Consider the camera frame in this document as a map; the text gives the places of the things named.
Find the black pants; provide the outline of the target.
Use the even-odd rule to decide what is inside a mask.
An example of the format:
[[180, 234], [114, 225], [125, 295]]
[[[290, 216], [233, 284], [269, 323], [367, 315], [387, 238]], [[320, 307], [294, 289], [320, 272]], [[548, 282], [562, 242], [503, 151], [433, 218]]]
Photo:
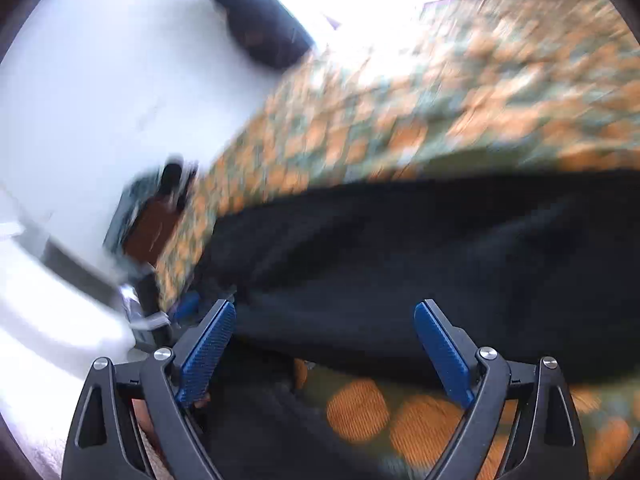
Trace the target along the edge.
[[226, 479], [384, 479], [294, 390], [293, 362], [435, 387], [413, 327], [433, 299], [513, 361], [573, 385], [639, 368], [639, 177], [346, 185], [221, 218], [194, 273], [233, 294], [204, 446]]

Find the brown wooden nightstand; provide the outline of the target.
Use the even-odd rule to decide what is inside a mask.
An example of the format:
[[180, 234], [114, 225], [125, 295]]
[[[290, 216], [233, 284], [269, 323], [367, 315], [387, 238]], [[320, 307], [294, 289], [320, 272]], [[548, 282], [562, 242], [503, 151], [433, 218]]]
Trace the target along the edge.
[[179, 219], [180, 212], [170, 198], [150, 198], [134, 219], [122, 251], [137, 263], [155, 266]]

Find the green orange patterned bedspread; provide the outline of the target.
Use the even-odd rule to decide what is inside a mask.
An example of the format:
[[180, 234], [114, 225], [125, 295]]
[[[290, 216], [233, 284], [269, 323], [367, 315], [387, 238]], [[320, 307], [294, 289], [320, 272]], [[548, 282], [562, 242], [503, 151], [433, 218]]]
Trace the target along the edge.
[[[284, 76], [194, 186], [156, 266], [160, 304], [198, 292], [194, 273], [221, 218], [277, 200], [613, 171], [639, 177], [639, 46], [610, 0], [432, 3], [393, 39], [342, 39]], [[386, 467], [384, 479], [429, 474], [461, 417], [439, 380], [427, 388], [303, 359], [293, 368], [295, 392]], [[568, 385], [589, 477], [637, 478], [639, 369]]]

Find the dark bag by window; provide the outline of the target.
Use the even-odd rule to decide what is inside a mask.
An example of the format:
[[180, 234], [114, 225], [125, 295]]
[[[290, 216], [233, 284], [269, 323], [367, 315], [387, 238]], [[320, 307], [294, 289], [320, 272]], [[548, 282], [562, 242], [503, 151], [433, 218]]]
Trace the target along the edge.
[[303, 25], [279, 0], [214, 0], [226, 14], [234, 42], [254, 62], [287, 70], [314, 45]]

